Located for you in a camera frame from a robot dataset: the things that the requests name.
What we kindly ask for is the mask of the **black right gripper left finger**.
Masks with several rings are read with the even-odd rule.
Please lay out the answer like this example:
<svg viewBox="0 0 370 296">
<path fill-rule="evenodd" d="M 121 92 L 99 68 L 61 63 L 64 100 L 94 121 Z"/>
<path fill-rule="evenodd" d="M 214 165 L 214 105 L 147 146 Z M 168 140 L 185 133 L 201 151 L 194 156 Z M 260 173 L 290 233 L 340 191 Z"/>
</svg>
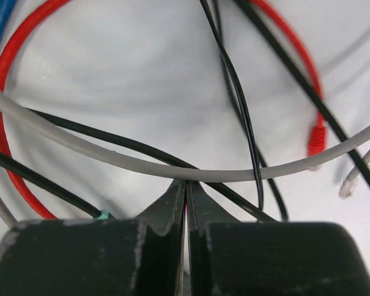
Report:
<svg viewBox="0 0 370 296">
<path fill-rule="evenodd" d="M 29 220 L 0 243 L 0 295 L 181 295 L 185 183 L 134 218 Z"/>
</svg>

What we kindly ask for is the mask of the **black ethernet cable teal plug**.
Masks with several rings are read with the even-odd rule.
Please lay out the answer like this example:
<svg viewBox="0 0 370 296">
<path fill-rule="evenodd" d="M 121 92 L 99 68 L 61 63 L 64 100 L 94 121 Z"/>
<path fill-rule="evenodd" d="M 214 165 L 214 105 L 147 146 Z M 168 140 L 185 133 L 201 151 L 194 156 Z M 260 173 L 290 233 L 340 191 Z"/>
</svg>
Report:
<svg viewBox="0 0 370 296">
<path fill-rule="evenodd" d="M 135 150 L 136 152 L 140 152 L 144 155 L 155 158 L 173 167 L 191 168 L 191 169 L 195 168 L 195 166 L 181 160 L 180 158 L 177 158 L 173 155 L 170 155 L 166 152 L 163 152 L 159 149 L 156 149 L 152 146 L 148 146 L 141 142 L 137 142 L 135 140 L 119 136 L 113 133 L 109 133 L 106 131 L 102 131 L 100 129 L 93 128 L 87 125 L 83 125 L 75 121 L 57 117 L 55 115 L 50 115 L 48 113 L 40 112 L 37 110 L 33 110 L 32 112 L 61 128 L 65 128 L 67 130 L 75 131 L 77 133 L 90 136 L 92 138 L 100 139 L 111 144 Z M 10 175 L 14 175 L 14 178 L 16 179 L 15 187 L 17 188 L 19 193 L 21 193 L 22 197 L 30 204 L 30 207 L 32 207 L 37 213 L 39 213 L 39 215 L 41 215 L 44 218 L 51 219 L 54 217 L 54 215 L 50 213 L 41 204 L 41 202 L 30 192 L 29 188 L 25 185 L 25 182 L 23 181 L 24 179 L 48 191 L 49 193 L 62 199 L 63 201 L 75 206 L 76 208 L 79 208 L 81 211 L 89 214 L 93 218 L 98 218 L 102 215 L 102 210 L 97 209 L 95 206 L 91 205 L 89 202 L 85 201 L 81 197 L 78 197 L 77 195 L 66 190 L 62 186 L 43 177 L 39 173 L 29 169 L 25 165 L 22 165 L 21 163 L 12 158 L 8 141 L 6 138 L 6 132 L 4 130 L 4 124 L 2 122 L 1 112 L 0 112 L 0 167 L 5 168 Z M 241 209 L 243 209 L 245 212 L 249 213 L 256 219 L 262 222 L 274 221 L 274 218 L 267 215 L 263 210 L 260 210 L 259 208 L 245 200 L 238 193 L 236 193 L 223 183 L 207 182 L 206 185 L 208 185 L 215 191 L 225 196 L 232 203 L 236 204 L 238 207 L 240 207 Z"/>
</svg>

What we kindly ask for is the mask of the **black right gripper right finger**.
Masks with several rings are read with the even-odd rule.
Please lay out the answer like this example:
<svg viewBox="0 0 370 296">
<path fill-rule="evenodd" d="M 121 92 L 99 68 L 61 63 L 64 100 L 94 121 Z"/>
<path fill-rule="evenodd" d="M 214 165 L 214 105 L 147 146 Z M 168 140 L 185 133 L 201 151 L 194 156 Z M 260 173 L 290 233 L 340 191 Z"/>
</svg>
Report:
<svg viewBox="0 0 370 296">
<path fill-rule="evenodd" d="M 323 222 L 241 222 L 186 186 L 192 295 L 370 295 L 347 230 Z"/>
</svg>

